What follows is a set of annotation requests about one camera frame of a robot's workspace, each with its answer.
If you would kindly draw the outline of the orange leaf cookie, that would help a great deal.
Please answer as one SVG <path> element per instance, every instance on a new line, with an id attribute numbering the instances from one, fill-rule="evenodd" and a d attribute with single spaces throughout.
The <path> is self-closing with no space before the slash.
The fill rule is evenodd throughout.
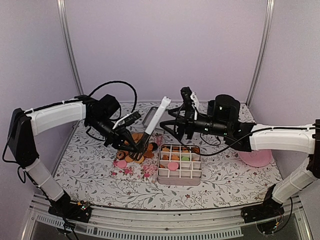
<path id="1" fill-rule="evenodd" d="M 168 147 L 163 147 L 161 149 L 162 152 L 170 152 L 170 149 Z"/>

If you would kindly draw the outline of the silver white tongs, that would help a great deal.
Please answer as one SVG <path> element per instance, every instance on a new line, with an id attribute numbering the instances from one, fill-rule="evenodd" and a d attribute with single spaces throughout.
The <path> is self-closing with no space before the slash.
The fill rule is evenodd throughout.
<path id="1" fill-rule="evenodd" d="M 129 156 L 134 160 L 134 161 L 139 161 L 141 157 L 144 156 L 145 152 L 148 150 L 148 145 L 149 145 L 149 139 L 151 135 L 153 134 L 155 128 L 159 124 L 162 116 L 164 115 L 167 107 L 171 103 L 171 99 L 164 96 L 160 106 L 157 108 L 155 114 L 153 115 L 150 123 L 148 124 L 147 128 L 143 132 L 142 137 L 140 140 L 136 143 L 137 144 L 137 152 L 131 152 Z"/>

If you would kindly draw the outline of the green sandwich cookie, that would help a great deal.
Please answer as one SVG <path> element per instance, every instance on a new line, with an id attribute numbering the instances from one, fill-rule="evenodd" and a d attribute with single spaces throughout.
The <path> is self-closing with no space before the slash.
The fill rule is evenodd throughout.
<path id="1" fill-rule="evenodd" d="M 189 161 L 190 160 L 190 158 L 189 157 L 187 157 L 187 156 L 182 156 L 181 157 L 181 161 Z"/>

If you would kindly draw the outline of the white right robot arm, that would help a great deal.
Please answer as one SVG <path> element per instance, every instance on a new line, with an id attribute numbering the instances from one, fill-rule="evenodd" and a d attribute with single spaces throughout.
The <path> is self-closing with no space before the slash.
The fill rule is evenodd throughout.
<path id="1" fill-rule="evenodd" d="M 194 133 L 223 137 L 228 148 L 239 152 L 262 150 L 291 151 L 307 154 L 302 164 L 284 180 L 271 186 L 259 206 L 262 218 L 269 218 L 292 195 L 320 178 L 320 121 L 301 126 L 269 126 L 240 122 L 240 102 L 220 94 L 207 104 L 201 114 L 193 93 L 183 93 L 183 104 L 169 110 L 173 120 L 162 121 L 161 128 L 179 142 Z"/>

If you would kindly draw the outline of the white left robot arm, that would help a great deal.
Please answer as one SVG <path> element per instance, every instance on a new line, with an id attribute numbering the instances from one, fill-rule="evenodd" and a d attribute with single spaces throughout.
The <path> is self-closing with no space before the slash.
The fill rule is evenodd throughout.
<path id="1" fill-rule="evenodd" d="M 17 108 L 11 115 L 4 149 L 11 151 L 11 162 L 25 172 L 50 204 L 63 217 L 70 217 L 75 211 L 71 198 L 42 162 L 38 145 L 49 132 L 83 121 L 87 128 L 100 134 L 100 141 L 106 147 L 139 153 L 141 150 L 128 127 L 141 115 L 133 109 L 125 116 L 114 118 L 120 109 L 120 103 L 110 94 L 101 99 L 84 94 L 29 110 Z"/>

